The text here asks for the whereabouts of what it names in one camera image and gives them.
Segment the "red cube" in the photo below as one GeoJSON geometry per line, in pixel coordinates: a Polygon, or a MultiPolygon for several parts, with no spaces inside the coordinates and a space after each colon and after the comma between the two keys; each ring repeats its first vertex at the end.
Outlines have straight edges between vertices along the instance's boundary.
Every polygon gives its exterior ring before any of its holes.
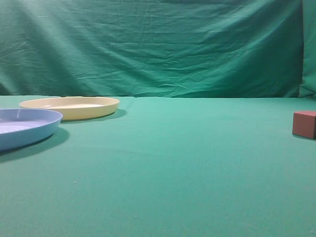
{"type": "Polygon", "coordinates": [[[297,111],[293,116],[293,134],[316,138],[316,111],[297,111]]]}

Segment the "wrinkled fabric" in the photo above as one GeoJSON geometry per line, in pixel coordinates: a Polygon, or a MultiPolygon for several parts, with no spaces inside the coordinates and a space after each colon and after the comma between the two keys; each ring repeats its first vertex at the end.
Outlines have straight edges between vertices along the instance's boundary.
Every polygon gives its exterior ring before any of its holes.
{"type": "Polygon", "coordinates": [[[300,96],[316,95],[316,2],[303,0],[304,71],[300,96]]]}
{"type": "Polygon", "coordinates": [[[300,0],[2,0],[0,94],[296,97],[300,0]]]}

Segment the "block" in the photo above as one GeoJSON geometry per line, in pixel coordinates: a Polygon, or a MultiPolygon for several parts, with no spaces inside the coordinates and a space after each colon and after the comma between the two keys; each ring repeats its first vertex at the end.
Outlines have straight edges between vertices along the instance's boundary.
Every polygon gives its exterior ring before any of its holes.
{"type": "Polygon", "coordinates": [[[316,138],[316,111],[297,111],[293,116],[294,135],[316,138]]]}

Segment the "blue plate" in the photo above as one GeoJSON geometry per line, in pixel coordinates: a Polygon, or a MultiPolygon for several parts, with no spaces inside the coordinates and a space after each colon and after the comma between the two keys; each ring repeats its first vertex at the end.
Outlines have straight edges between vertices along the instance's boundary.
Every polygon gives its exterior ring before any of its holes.
{"type": "Polygon", "coordinates": [[[52,135],[63,115],[41,109],[0,109],[0,151],[22,147],[52,135]]]}

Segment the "yellow plate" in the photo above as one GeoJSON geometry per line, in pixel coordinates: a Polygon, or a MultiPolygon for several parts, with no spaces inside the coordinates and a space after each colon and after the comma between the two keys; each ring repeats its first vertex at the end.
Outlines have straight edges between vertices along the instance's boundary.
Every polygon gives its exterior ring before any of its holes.
{"type": "Polygon", "coordinates": [[[114,113],[118,106],[118,99],[81,96],[45,98],[20,103],[22,108],[47,109],[61,112],[63,120],[102,117],[114,113]]]}

